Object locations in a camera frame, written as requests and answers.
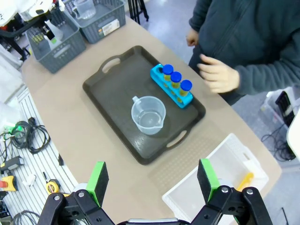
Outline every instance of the label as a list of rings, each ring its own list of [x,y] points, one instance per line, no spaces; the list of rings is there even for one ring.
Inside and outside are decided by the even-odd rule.
[[[120,22],[118,19],[115,19],[114,21],[110,22],[109,24],[102,27],[102,31],[104,36],[110,34],[114,30],[118,29],[120,27]]]
[[[54,193],[54,186],[50,184],[50,185],[48,186],[48,191],[49,191],[50,193]]]

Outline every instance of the test tube rack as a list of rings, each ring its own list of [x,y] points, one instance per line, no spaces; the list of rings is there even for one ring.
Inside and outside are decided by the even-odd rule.
[[[161,87],[162,90],[165,91],[165,93],[180,107],[184,108],[186,107],[192,100],[193,95],[191,92],[187,94],[187,96],[183,97],[180,95],[180,88],[173,88],[171,81],[166,81],[164,79],[163,74],[163,65],[158,64],[152,70],[150,71],[151,78]]]

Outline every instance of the clear plastic pitcher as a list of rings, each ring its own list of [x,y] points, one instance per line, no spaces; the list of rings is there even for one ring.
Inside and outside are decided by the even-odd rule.
[[[96,14],[96,8],[93,0],[75,0],[72,11],[75,13],[76,19],[90,19]]]
[[[163,128],[165,120],[165,105],[157,97],[144,96],[132,98],[134,104],[131,117],[140,131],[154,135]]]

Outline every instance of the hand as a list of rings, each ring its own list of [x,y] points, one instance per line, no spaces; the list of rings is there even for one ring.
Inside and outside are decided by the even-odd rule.
[[[224,93],[239,87],[240,75],[238,71],[217,59],[207,57],[203,54],[200,55],[200,58],[208,64],[197,65],[200,69],[200,75],[212,92]]]
[[[187,34],[187,45],[196,46],[199,44],[199,33],[194,29],[191,29]]]

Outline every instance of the gray floor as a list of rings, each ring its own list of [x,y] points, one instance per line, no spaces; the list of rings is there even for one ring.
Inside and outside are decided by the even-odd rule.
[[[183,61],[188,63],[192,48],[187,47],[185,36],[189,30],[188,20],[192,15],[196,0],[150,0],[146,8],[150,16],[146,22],[141,15],[141,25],[153,36],[161,40],[172,49]],[[237,102],[233,108],[241,118],[261,138],[270,134],[276,127],[266,126],[265,118],[261,116],[260,106],[266,93],[256,96],[246,96]],[[269,150],[273,150],[271,140],[265,143]],[[284,172],[273,190],[264,199],[274,225],[285,225],[286,221],[281,210],[284,207],[289,225],[300,224],[299,203],[300,170],[297,161],[280,163]]]

